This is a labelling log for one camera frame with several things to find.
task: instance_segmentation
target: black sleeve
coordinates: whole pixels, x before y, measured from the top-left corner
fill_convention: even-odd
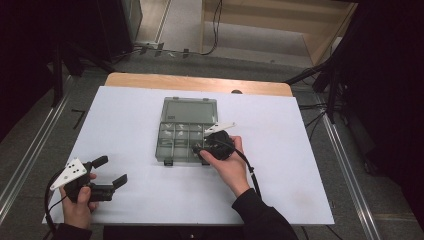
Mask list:
[[[88,240],[90,237],[90,230],[61,223],[53,236],[53,240]]]
[[[253,188],[240,195],[232,207],[244,221],[245,239],[298,239],[289,222],[268,207]]]

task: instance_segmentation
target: hand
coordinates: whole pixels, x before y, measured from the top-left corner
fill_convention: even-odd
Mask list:
[[[241,137],[230,136],[237,150],[243,153]],[[226,160],[217,160],[206,150],[200,151],[200,155],[212,165],[221,176],[222,180],[230,187],[236,197],[250,188],[246,177],[246,163],[234,152]]]
[[[90,173],[90,178],[95,179],[96,174]],[[62,198],[66,196],[63,187],[60,188],[60,195]],[[77,203],[73,203],[69,198],[62,201],[63,216],[65,223],[74,227],[88,229],[91,225],[91,212],[94,211],[99,203],[90,202],[91,189],[89,187],[82,187],[78,194]]]

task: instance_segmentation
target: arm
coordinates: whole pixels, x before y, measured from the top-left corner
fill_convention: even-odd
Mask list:
[[[96,178],[95,174],[90,174],[92,179]],[[62,198],[66,196],[63,187],[60,188]],[[81,188],[78,194],[77,203],[73,203],[69,198],[62,201],[64,222],[54,233],[54,240],[88,240],[91,237],[89,230],[91,225],[91,212],[94,211],[98,203],[88,202],[91,196],[89,187]]]
[[[243,153],[241,138],[231,139]],[[205,150],[200,155],[218,171],[237,197],[232,207],[245,223],[243,231],[246,239],[297,239],[287,220],[275,208],[268,207],[250,188],[246,177],[246,163],[236,152],[224,161],[215,159]]]

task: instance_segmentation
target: black curtain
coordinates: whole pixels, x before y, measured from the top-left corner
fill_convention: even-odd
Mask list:
[[[402,187],[424,229],[423,13],[422,1],[360,3],[359,27],[334,67],[375,144],[367,159]]]
[[[0,141],[53,85],[49,8],[47,1],[1,1]]]

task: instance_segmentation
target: white tabletop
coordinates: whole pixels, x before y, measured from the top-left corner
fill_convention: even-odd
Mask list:
[[[83,163],[109,157],[92,171],[96,184],[128,175],[113,200],[100,203],[93,223],[242,224],[231,208],[233,193],[213,167],[165,167],[156,160],[163,100],[174,96],[217,100],[219,121],[237,124],[227,132],[242,136],[264,202],[291,224],[334,224],[295,98],[126,87],[99,88],[69,156]],[[56,191],[51,204],[59,199]],[[60,204],[51,214],[54,222],[63,222]]]

